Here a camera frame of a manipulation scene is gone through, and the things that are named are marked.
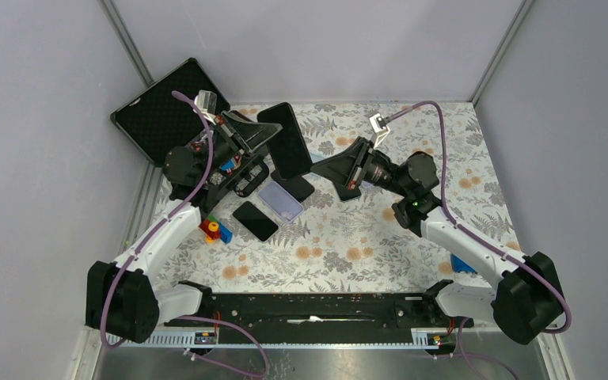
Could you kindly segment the lilac phone case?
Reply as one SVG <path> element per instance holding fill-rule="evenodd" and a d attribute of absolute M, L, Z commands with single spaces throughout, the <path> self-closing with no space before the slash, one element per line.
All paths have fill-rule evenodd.
<path fill-rule="evenodd" d="M 304 211 L 300 202 L 275 181 L 265 185 L 258 198 L 285 223 L 293 223 Z"/>

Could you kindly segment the black phone from blue case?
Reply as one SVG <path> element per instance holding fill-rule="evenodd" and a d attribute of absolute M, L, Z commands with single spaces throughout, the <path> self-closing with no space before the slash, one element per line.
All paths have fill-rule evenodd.
<path fill-rule="evenodd" d="M 294 177 L 289 180 L 284 180 L 280 177 L 279 172 L 276 169 L 271 172 L 270 177 L 299 203 L 303 203 L 313 195 L 315 191 L 315 187 L 303 177 Z"/>

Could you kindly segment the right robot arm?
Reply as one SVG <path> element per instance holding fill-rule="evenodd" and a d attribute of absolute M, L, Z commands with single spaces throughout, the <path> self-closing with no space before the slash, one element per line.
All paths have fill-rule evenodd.
<path fill-rule="evenodd" d="M 396 165 L 371 141 L 360 138 L 346 150 L 311 166 L 315 173 L 347 189 L 365 181 L 401 196 L 392 206 L 398 224 L 461 258 L 487 283 L 487 287 L 441 281 L 435 297 L 422 305 L 430 325 L 441 326 L 452 317 L 494 323 L 518 344 L 528 344 L 541 333 L 554 333 L 552 323 L 572 323 L 553 261 L 544 253 L 531 256 L 508 248 L 472 227 L 465 226 L 433 193 L 439 185 L 434 158 L 412 154 Z"/>

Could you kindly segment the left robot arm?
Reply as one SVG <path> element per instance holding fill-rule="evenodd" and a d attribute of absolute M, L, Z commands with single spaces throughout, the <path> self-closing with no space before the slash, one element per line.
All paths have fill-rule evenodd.
<path fill-rule="evenodd" d="M 85 325 L 142 343 L 157 325 L 185 316 L 205 325 L 214 314 L 209 287 L 180 281 L 155 290 L 165 262 L 237 182 L 264 162 L 267 144 L 283 127 L 254 122 L 236 112 L 203 117 L 203 130 L 165 155 L 163 172 L 172 184 L 164 214 L 114 260 L 88 270 Z"/>

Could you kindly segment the black phone without case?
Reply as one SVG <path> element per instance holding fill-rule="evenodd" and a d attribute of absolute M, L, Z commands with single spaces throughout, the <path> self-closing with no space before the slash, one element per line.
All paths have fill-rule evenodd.
<path fill-rule="evenodd" d="M 280 124 L 282 130 L 267 142 L 275 169 L 283 180 L 310 172 L 313 164 L 301 128 L 291 104 L 282 102 L 257 114 L 257 121 Z"/>

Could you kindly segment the light blue phone case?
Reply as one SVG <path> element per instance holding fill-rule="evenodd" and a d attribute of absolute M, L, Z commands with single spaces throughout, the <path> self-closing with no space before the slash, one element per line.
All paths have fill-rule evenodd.
<path fill-rule="evenodd" d="M 311 158 L 311 161 L 312 161 L 314 164 L 315 164 L 315 163 L 318 163 L 318 162 L 320 162 L 320 161 L 323 161 L 323 160 L 325 159 L 325 158 L 324 158 L 324 157 L 322 157 L 321 155 L 314 154 L 314 153 L 310 153 L 310 158 Z"/>

